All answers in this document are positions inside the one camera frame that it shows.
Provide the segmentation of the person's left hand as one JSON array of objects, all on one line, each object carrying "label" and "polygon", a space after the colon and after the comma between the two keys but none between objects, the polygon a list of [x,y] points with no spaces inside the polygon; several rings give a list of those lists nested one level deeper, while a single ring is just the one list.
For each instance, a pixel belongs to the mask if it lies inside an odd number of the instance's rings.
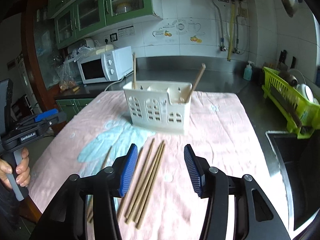
[{"label": "person's left hand", "polygon": [[[27,187],[30,182],[30,167],[29,167],[29,151],[26,147],[22,148],[22,161],[16,167],[16,183],[21,187]],[[7,189],[12,189],[11,183],[7,178],[7,174],[12,174],[12,167],[3,159],[1,164],[1,182]]]}]

